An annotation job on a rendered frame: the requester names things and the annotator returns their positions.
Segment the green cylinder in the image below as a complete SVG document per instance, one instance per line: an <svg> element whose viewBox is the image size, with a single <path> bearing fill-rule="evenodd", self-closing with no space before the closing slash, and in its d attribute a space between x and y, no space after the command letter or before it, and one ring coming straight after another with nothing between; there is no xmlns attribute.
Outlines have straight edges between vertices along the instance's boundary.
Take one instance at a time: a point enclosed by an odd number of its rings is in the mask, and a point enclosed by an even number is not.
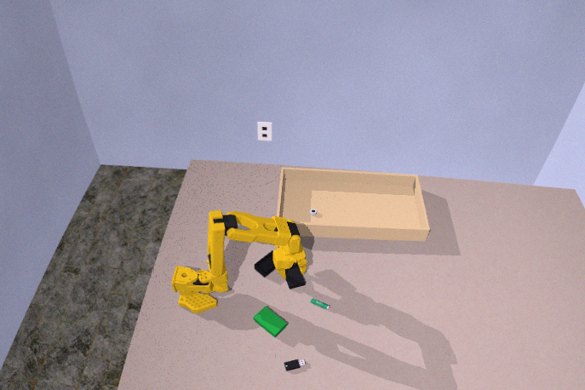
<svg viewBox="0 0 585 390"><path fill-rule="evenodd" d="M312 303L312 304L315 304L315 305L317 305L317 306L319 306L319 307L325 308L325 309L327 309L327 310L330 308L330 306L329 306L329 305L327 305L327 304L324 304L323 302L320 302L320 301L316 301L316 300L314 300L314 299L311 299L311 303Z"/></svg>

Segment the black usb flash drive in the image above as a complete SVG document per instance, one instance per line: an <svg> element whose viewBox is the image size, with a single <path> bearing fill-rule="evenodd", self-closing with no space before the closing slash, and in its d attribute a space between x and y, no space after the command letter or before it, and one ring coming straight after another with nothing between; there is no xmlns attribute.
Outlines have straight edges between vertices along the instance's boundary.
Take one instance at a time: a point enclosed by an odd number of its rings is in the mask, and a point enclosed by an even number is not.
<svg viewBox="0 0 585 390"><path fill-rule="evenodd" d="M284 363L284 366L285 366L286 371L288 371L288 370L294 370L294 369L299 369L300 366L303 366L303 365L305 365L304 360L299 360L298 361L298 359Z"/></svg>

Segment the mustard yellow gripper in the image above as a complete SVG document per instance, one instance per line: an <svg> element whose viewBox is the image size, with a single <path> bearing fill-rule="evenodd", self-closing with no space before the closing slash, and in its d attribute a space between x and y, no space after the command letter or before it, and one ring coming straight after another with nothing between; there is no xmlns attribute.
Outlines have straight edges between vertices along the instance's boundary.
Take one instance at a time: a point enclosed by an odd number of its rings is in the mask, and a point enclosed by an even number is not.
<svg viewBox="0 0 585 390"><path fill-rule="evenodd" d="M273 263L274 266L276 267L276 269L278 270L278 272L280 273L280 275L282 276L282 278L286 278L285 275L285 269L289 269L291 268L293 265L298 264L299 267L301 267L301 274L304 274L304 272L307 270L306 264L306 254L304 249L300 248L300 252L299 253L294 253L294 254L285 254L283 247L280 245L274 245L275 247L278 247L278 249L275 249L273 251ZM305 265L305 266L304 266Z"/></svg>

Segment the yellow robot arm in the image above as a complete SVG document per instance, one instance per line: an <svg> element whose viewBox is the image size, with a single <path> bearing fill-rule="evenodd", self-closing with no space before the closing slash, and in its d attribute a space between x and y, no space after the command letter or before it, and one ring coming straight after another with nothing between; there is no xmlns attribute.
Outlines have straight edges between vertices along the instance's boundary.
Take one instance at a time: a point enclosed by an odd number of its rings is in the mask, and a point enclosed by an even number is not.
<svg viewBox="0 0 585 390"><path fill-rule="evenodd" d="M238 224L252 230L238 229ZM174 285L180 292L180 307L187 307L193 313L200 313L217 307L217 300L207 295L208 293L228 291L224 261L225 236L236 241L283 245L287 255L299 253L301 248L300 233L292 220L278 216L270 219L238 211L225 215L221 210L210 211L207 260L209 272L206 270L196 272L190 267L177 268ZM200 294L199 291L208 292Z"/></svg>

